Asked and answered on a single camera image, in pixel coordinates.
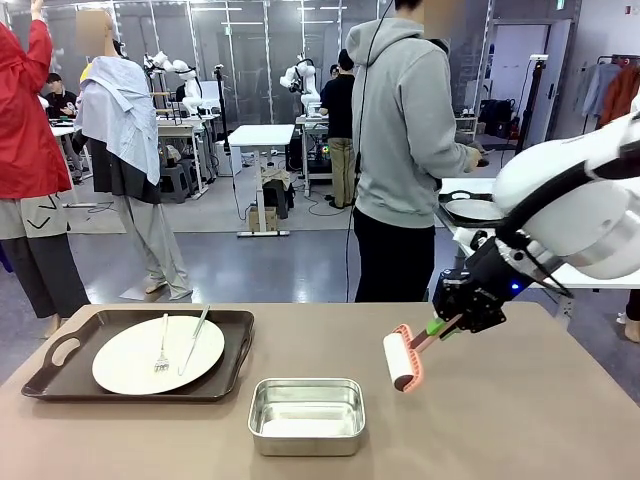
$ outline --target fork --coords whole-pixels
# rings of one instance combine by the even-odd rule
[[[165,313],[162,317],[163,323],[163,332],[162,332],[162,343],[160,344],[160,356],[158,360],[156,360],[156,364],[153,370],[157,372],[164,372],[169,370],[169,359],[164,354],[164,338],[167,336],[167,329],[169,327],[169,314]]]

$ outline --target knife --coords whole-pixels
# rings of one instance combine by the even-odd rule
[[[187,369],[187,364],[189,363],[189,359],[191,358],[191,354],[193,353],[193,350],[196,348],[198,335],[200,335],[200,330],[202,330],[202,325],[204,325],[204,320],[207,317],[207,313],[209,313],[209,305],[206,305],[204,307],[204,310],[202,310],[202,315],[200,315],[200,320],[198,320],[198,325],[196,325],[196,329],[193,332],[193,337],[191,337],[191,347],[189,348],[189,352],[187,353],[187,356],[184,359],[182,368],[178,369],[178,375],[180,376],[182,376],[184,374],[184,371]]]

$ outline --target cardboard box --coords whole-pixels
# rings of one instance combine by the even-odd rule
[[[276,207],[265,207],[264,214],[267,219],[267,232],[278,231],[278,215]],[[249,209],[249,230],[251,233],[260,231],[260,218],[258,216],[258,207]]]

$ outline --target floor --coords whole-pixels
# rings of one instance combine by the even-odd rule
[[[493,152],[489,155],[490,165],[465,175],[466,177],[495,178],[500,168],[513,157],[513,152]],[[165,203],[164,209],[169,224],[175,232],[238,232],[246,230],[244,217],[246,208],[255,200],[255,169],[243,169],[236,176],[236,206],[233,182],[230,177],[219,177],[198,200],[187,200],[183,204]],[[304,197],[302,180],[292,177],[298,191],[295,208],[289,218],[282,221],[280,228],[291,231],[346,230],[349,213],[332,209],[324,201],[331,193],[330,184],[312,185],[310,198]],[[110,194],[95,193],[93,181],[86,180],[76,187],[80,202],[100,203],[97,208],[68,209],[67,214],[73,233],[104,234],[124,233],[124,227],[117,213],[110,207]],[[64,202],[71,202],[70,193],[62,195]]]
[[[124,302],[119,295],[144,278],[143,266],[124,235],[71,235],[78,269],[93,303]],[[292,232],[288,238],[238,239],[229,233],[177,235],[195,287],[193,302],[343,302],[346,299],[346,232]],[[451,235],[438,229],[436,272],[452,265]],[[349,245],[350,294],[359,277],[357,242]],[[555,303],[540,290],[520,298]],[[569,332],[636,402],[640,402],[640,346],[624,339],[616,313],[626,292],[577,292]],[[14,275],[0,268],[0,383],[41,345],[44,330]]]

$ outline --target red jacket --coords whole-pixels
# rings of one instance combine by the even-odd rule
[[[36,20],[29,52],[0,23],[0,198],[31,198],[71,188],[67,167],[38,92],[49,74],[53,45]]]

